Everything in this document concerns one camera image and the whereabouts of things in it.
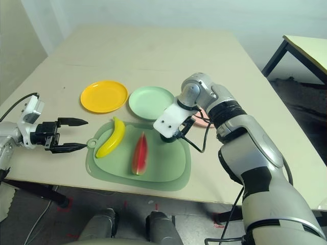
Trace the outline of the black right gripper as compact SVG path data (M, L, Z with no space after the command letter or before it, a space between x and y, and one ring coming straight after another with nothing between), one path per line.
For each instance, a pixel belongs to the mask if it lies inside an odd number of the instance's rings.
M185 136L188 131L191 129L191 127L193 126L195 120L189 116L183 123L182 123L182 126L183 126L183 129L180 130L179 132L179 135L180 136Z

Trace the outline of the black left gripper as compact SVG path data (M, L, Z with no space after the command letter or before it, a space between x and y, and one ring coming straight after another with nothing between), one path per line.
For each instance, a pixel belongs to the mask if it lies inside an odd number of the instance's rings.
M62 125L70 127L82 126L88 124L87 121L73 117L59 117L57 121L43 122L38 124L35 131L32 132L32 145L42 145L46 151L53 154L71 153L87 147L82 143L64 143L58 145L60 134L57 132Z

